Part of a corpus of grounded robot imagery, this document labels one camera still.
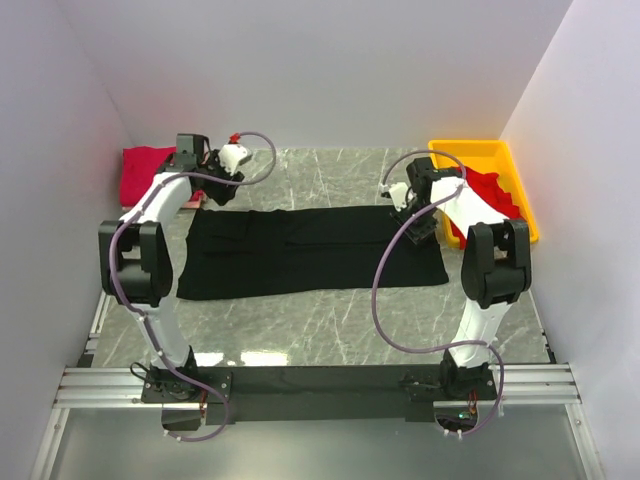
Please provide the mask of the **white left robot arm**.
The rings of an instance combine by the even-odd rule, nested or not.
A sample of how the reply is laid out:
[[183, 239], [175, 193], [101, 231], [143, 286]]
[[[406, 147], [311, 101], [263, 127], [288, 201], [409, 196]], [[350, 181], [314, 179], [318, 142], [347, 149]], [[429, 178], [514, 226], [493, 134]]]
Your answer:
[[140, 199], [98, 229], [102, 288], [136, 320], [152, 355], [143, 381], [179, 402], [210, 388], [198, 376], [193, 349], [174, 315], [174, 272], [165, 228], [196, 192], [224, 205], [246, 184], [239, 168], [252, 153], [241, 145], [241, 137], [235, 133], [214, 149], [205, 135], [177, 135], [175, 148], [158, 165]]

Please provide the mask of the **black t shirt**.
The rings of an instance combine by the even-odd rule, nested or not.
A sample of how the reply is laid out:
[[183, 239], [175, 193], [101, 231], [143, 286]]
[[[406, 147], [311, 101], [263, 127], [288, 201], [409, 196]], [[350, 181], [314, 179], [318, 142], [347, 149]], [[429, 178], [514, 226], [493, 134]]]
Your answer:
[[369, 288], [398, 230], [392, 210], [199, 211], [177, 296], [213, 301]]

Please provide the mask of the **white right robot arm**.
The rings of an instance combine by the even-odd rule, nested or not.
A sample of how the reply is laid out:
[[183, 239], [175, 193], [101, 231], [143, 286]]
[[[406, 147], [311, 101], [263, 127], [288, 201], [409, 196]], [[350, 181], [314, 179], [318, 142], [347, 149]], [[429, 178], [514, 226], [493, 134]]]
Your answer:
[[531, 285], [529, 226], [476, 193], [463, 166], [438, 168], [430, 157], [421, 157], [406, 172], [408, 183], [383, 187], [393, 201], [394, 220], [409, 224], [404, 235], [417, 246], [431, 240], [437, 227], [434, 211], [439, 210], [463, 236], [460, 280], [466, 302], [438, 377], [442, 393], [460, 399], [491, 381], [487, 345], [511, 305]]

